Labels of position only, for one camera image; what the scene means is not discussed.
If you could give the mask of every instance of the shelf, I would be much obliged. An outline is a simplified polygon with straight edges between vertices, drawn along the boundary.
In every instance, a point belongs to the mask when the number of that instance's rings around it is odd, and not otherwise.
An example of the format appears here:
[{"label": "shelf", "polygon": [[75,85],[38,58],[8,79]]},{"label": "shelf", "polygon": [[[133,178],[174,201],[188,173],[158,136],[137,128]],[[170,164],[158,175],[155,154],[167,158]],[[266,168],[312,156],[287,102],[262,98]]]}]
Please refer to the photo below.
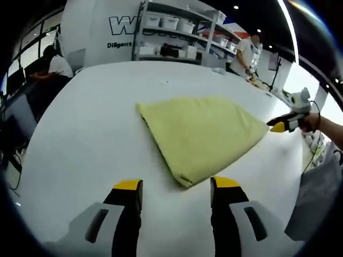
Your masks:
[{"label": "shelf", "polygon": [[[182,31],[176,31],[174,29],[167,29],[167,28],[161,28],[161,27],[145,27],[145,28],[143,28],[143,32],[166,33],[169,35],[184,36],[184,37],[187,37],[189,39],[204,42],[204,43],[208,42],[208,39],[206,39],[202,36],[193,35],[193,34],[189,34],[189,33],[182,32]],[[228,49],[226,47],[222,47],[219,43],[212,41],[211,45],[225,51],[227,54],[236,55],[236,53],[234,53],[233,51],[231,51],[230,49]]]},{"label": "shelf", "polygon": [[202,36],[198,36],[198,35],[194,35],[194,34],[182,32],[182,31],[176,31],[176,30],[174,30],[174,29],[168,29],[168,28],[161,28],[161,27],[145,27],[145,28],[143,28],[143,32],[166,33],[166,34],[174,35],[174,36],[184,36],[184,37],[188,37],[188,38],[194,39],[194,40],[196,40],[196,41],[207,42],[207,39],[204,38],[204,37],[202,37]]},{"label": "shelf", "polygon": [[236,55],[235,52],[231,51],[230,49],[228,49],[228,48],[226,48],[226,47],[221,46],[220,43],[217,43],[217,42],[212,41],[212,45],[213,45],[214,47],[220,48],[221,50],[224,50],[224,51],[225,51],[226,53],[228,53],[228,54]]},{"label": "shelf", "polygon": [[[160,4],[149,2],[147,10],[150,12],[160,12],[165,14],[170,14],[174,16],[178,16],[181,18],[193,20],[193,21],[205,21],[205,22],[212,22],[212,19],[203,15],[201,13],[197,13],[186,8],[175,7],[167,4]],[[221,32],[225,36],[234,37],[236,40],[241,41],[242,39],[233,33],[230,29],[223,27],[223,25],[216,24],[215,31]]]},{"label": "shelf", "polygon": [[194,21],[204,21],[204,20],[210,20],[209,17],[193,12],[191,10],[188,10],[186,8],[180,8],[180,7],[175,7],[167,4],[160,4],[160,3],[154,3],[154,2],[149,2],[148,9],[149,12],[160,12],[160,13],[165,13],[165,14],[170,14],[178,17],[182,17],[185,19],[189,20],[194,20]]},{"label": "shelf", "polygon": [[167,61],[167,62],[179,62],[179,63],[191,63],[191,64],[201,64],[201,60],[187,59],[187,58],[175,58],[171,56],[161,56],[161,55],[140,55],[140,61]]}]

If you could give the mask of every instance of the desk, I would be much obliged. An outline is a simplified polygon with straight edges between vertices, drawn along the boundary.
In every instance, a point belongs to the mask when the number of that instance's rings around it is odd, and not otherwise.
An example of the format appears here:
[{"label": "desk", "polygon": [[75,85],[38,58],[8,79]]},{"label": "desk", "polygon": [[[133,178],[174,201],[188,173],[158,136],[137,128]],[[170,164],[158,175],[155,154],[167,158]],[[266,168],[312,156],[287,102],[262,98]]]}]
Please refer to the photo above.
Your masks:
[{"label": "desk", "polygon": [[27,101],[26,93],[32,89],[33,84],[24,84],[10,99],[6,101],[1,114],[5,113],[4,119],[14,115],[20,130],[27,140],[29,140],[37,126],[31,107]]},{"label": "desk", "polygon": [[[122,179],[144,180],[138,256],[214,256],[209,179],[180,187],[166,167],[137,102],[227,96],[268,121],[289,108],[227,73],[170,62],[127,62],[78,73],[32,136],[21,178],[21,213],[39,241],[59,240],[69,222],[103,201]],[[219,176],[239,181],[286,227],[302,172],[300,131],[269,132]]]}]

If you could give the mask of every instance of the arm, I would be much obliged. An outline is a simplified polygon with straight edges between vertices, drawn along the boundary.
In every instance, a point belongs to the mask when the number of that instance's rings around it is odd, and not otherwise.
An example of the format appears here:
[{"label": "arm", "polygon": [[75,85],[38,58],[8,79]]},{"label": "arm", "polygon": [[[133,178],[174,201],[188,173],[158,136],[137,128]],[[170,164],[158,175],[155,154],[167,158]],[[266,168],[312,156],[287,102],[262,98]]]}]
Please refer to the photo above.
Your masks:
[{"label": "arm", "polygon": [[339,149],[343,150],[343,126],[338,125],[323,116],[320,117],[319,124],[318,114],[310,114],[305,120],[309,121],[313,128],[318,128],[318,130],[327,135]]},{"label": "arm", "polygon": [[56,75],[54,72],[47,73],[46,75],[35,75],[33,76],[37,80],[49,80]]},{"label": "arm", "polygon": [[238,62],[242,65],[242,67],[243,67],[245,70],[248,70],[249,67],[245,64],[245,61],[244,61],[244,58],[243,58],[243,53],[242,53],[241,50],[239,50],[239,49],[237,50],[236,56],[237,56]]},{"label": "arm", "polygon": [[42,70],[42,71],[36,73],[36,75],[38,75],[38,76],[43,76],[43,75],[46,75],[46,74],[48,74],[48,70],[47,69],[46,70]]}]

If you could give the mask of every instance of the black cable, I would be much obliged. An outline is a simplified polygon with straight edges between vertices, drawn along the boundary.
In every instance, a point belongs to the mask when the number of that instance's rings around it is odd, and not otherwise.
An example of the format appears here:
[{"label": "black cable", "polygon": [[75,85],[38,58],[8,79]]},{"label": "black cable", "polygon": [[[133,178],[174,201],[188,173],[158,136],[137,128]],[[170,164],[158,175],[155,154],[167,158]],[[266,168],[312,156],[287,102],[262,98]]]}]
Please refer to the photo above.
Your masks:
[{"label": "black cable", "polygon": [[[311,102],[311,103],[314,103],[314,104],[316,105],[317,109],[318,109],[318,115],[319,115],[319,117],[318,117],[318,126],[319,126],[319,124],[320,124],[320,109],[319,109],[319,106],[318,106],[318,104],[317,104],[315,101],[310,101],[310,102]],[[320,131],[320,132],[319,132],[319,138],[318,138],[316,150],[315,150],[315,152],[313,153],[313,156],[312,156],[312,158],[311,158],[309,164],[307,164],[306,168],[303,170],[302,174],[305,173],[306,169],[309,167],[309,165],[311,164],[311,162],[312,162],[313,159],[315,158],[316,152],[317,152],[318,147],[319,147],[319,142],[320,142],[320,137],[321,137],[321,136],[322,136],[322,132]]]},{"label": "black cable", "polygon": [[[15,153],[15,155],[16,155],[17,158],[19,159],[19,163],[20,163],[20,165],[21,165],[21,159],[20,159],[20,157],[18,156],[17,153]],[[19,173],[19,178],[18,178],[18,182],[17,182],[16,188],[12,188],[11,185],[9,184],[9,188],[10,188],[18,197],[20,197],[20,195],[16,192],[16,190],[17,190],[18,187],[19,187],[20,178],[21,178],[21,172]]]}]

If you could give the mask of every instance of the yellow towel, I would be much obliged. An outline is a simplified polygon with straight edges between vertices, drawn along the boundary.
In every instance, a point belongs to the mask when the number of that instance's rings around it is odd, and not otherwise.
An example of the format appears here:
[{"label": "yellow towel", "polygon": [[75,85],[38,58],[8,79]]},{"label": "yellow towel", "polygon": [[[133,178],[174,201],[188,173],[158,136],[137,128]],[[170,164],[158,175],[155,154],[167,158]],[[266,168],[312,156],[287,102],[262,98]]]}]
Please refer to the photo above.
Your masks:
[{"label": "yellow towel", "polygon": [[173,176],[185,187],[228,167],[268,131],[230,99],[184,97],[137,107]]}]

